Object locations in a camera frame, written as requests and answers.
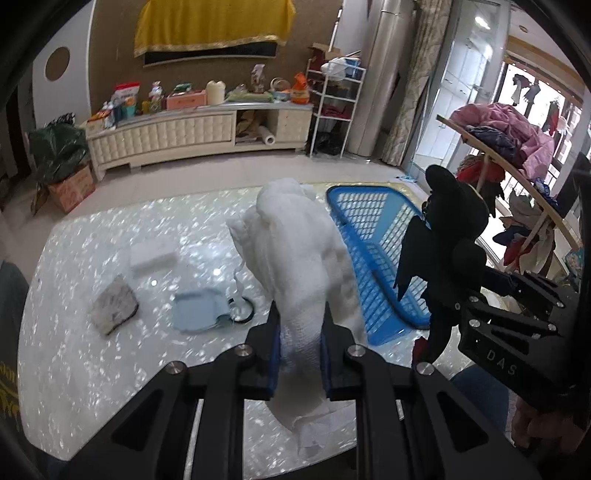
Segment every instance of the pink blanket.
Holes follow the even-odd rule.
[[[525,178],[528,180],[546,178],[548,166],[552,162],[554,154],[554,139],[542,133],[540,127],[529,123],[527,118],[515,110],[513,106],[504,103],[490,105],[470,103],[453,112],[450,120],[461,127],[484,125],[506,133],[515,140],[519,148],[519,159],[515,160],[517,163],[523,162],[518,170]]]

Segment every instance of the patterned curtain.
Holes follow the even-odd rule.
[[[417,36],[408,69],[404,100],[384,147],[383,160],[395,167],[402,163],[418,100],[437,64],[452,0],[417,0],[417,6],[419,8]]]

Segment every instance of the green plastic bag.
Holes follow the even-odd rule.
[[[37,181],[57,183],[72,175],[88,153],[84,130],[56,123],[29,134],[29,149],[37,165]]]

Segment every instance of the metal bolt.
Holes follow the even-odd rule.
[[[421,375],[431,375],[435,371],[435,367],[428,362],[421,362],[417,365],[417,372]]]
[[[365,355],[365,348],[363,347],[363,345],[351,345],[349,348],[347,348],[347,353],[350,356],[354,356],[357,358]]]
[[[251,356],[252,352],[252,347],[247,343],[241,343],[234,347],[234,353],[237,354],[237,356]]]
[[[184,363],[175,360],[173,362],[167,363],[164,369],[166,370],[166,373],[176,375],[184,370]]]

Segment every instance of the gold curtain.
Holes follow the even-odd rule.
[[[134,56],[261,41],[285,45],[295,14],[291,0],[148,0],[135,30]]]
[[[417,4],[420,14],[404,100],[382,156],[386,163],[393,166],[399,166],[404,158],[418,100],[437,64],[452,8],[452,0],[417,0]]]

